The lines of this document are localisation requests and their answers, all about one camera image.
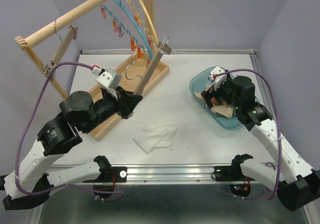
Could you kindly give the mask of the beige underwear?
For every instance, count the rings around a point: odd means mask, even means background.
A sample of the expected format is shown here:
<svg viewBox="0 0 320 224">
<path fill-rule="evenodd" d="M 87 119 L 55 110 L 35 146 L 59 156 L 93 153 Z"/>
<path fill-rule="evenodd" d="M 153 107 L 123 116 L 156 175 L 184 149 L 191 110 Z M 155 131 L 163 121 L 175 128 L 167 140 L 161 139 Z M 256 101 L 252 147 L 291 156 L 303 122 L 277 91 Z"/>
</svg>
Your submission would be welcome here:
<svg viewBox="0 0 320 224">
<path fill-rule="evenodd" d="M 204 104 L 206 108 L 208 108 L 204 99 L 201 97 L 200 92 L 194 92 L 194 95 Z M 209 111 L 215 115 L 224 116 L 226 118 L 231 118 L 234 115 L 234 109 L 227 104 L 218 105 L 214 103 L 213 107 L 209 109 Z"/>
</svg>

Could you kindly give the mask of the white underwear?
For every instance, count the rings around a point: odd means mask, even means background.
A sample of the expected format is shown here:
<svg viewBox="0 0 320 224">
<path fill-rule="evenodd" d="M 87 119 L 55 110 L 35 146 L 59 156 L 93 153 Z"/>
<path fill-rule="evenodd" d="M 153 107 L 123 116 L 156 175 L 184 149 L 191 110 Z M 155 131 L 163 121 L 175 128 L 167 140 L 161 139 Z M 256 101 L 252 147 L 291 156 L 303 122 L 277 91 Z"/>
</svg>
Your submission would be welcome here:
<svg viewBox="0 0 320 224">
<path fill-rule="evenodd" d="M 177 130 L 172 124 L 154 123 L 141 127 L 133 136 L 133 140 L 148 155 L 155 149 L 170 148 Z"/>
</svg>

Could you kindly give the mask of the wooden clamp hanger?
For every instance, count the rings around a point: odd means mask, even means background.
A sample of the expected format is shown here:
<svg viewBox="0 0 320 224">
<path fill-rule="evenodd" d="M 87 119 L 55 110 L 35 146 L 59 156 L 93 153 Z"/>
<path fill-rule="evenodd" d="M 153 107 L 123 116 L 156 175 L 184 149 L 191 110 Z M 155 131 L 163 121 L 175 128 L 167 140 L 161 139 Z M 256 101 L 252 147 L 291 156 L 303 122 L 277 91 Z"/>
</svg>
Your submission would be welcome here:
<svg viewBox="0 0 320 224">
<path fill-rule="evenodd" d="M 57 50 L 55 51 L 53 57 L 49 61 L 49 63 L 46 63 L 44 67 L 44 74 L 47 77 L 49 73 L 52 71 L 52 69 L 55 67 L 56 64 L 59 64 L 62 57 L 64 56 L 67 48 L 69 47 L 72 40 L 77 38 L 77 32 L 78 32 L 78 25 L 76 23 L 70 24 L 68 27 L 67 34 L 64 39 L 57 33 L 56 29 L 56 20 L 53 21 L 54 24 L 54 32 L 60 39 L 60 45 L 58 46 Z"/>
<path fill-rule="evenodd" d="M 165 54 L 172 53 L 172 48 L 168 45 L 169 40 L 170 38 L 165 36 L 157 44 L 153 58 L 146 55 L 139 58 L 136 54 L 134 59 L 126 63 L 124 78 L 134 94 L 146 96 L 168 75 L 170 68 L 161 59 Z"/>
</svg>

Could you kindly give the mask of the yellow plastic clip hanger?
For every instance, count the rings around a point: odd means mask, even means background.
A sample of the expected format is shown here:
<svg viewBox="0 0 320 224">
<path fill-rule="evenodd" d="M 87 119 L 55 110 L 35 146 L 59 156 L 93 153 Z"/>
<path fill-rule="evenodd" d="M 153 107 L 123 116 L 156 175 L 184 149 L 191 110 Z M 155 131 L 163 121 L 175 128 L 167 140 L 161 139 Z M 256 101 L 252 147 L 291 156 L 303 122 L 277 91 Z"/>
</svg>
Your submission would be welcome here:
<svg viewBox="0 0 320 224">
<path fill-rule="evenodd" d="M 143 13 L 139 15 L 138 10 L 131 0 L 126 0 L 130 10 L 133 12 L 136 24 L 141 26 L 146 34 L 149 44 L 155 47 L 158 43 L 158 35 L 155 29 L 155 3 L 154 0 L 137 0 Z"/>
</svg>

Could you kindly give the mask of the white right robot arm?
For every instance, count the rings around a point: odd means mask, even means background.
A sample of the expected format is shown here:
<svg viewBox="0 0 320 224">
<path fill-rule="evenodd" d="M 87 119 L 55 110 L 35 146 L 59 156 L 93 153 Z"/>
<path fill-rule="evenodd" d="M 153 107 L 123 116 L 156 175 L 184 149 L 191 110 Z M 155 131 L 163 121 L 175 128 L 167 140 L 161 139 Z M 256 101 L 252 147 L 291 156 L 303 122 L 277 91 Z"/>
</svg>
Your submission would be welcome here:
<svg viewBox="0 0 320 224">
<path fill-rule="evenodd" d="M 251 178 L 275 191 L 282 205 L 290 210 L 311 203 L 320 197 L 320 173 L 307 163 L 281 134 L 279 125 L 265 106 L 255 97 L 255 85 L 245 76 L 231 78 L 212 76 L 213 85 L 201 95 L 208 107 L 212 100 L 235 109 L 237 119 L 265 147 L 277 162 L 274 170 L 249 154 L 236 155 L 228 166 L 215 166 L 213 177 L 220 182 Z"/>
</svg>

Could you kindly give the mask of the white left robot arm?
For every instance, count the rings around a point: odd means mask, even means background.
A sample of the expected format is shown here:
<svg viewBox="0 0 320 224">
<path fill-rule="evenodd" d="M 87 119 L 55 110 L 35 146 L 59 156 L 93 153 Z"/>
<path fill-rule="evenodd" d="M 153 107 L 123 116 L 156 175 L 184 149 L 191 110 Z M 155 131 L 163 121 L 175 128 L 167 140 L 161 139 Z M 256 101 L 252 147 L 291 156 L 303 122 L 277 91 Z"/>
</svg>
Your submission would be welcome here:
<svg viewBox="0 0 320 224">
<path fill-rule="evenodd" d="M 80 167 L 67 169 L 65 173 L 47 172 L 51 164 L 83 141 L 80 132 L 90 133 L 114 114 L 129 118 L 143 99 L 120 86 L 115 89 L 117 97 L 105 89 L 101 93 L 102 98 L 93 101 L 88 92 L 77 91 L 59 104 L 61 112 L 38 132 L 33 147 L 19 165 L 19 173 L 1 176 L 0 188 L 6 191 L 2 201 L 5 210 L 38 207 L 59 185 L 116 180 L 114 169 L 105 156 L 97 156 Z"/>
</svg>

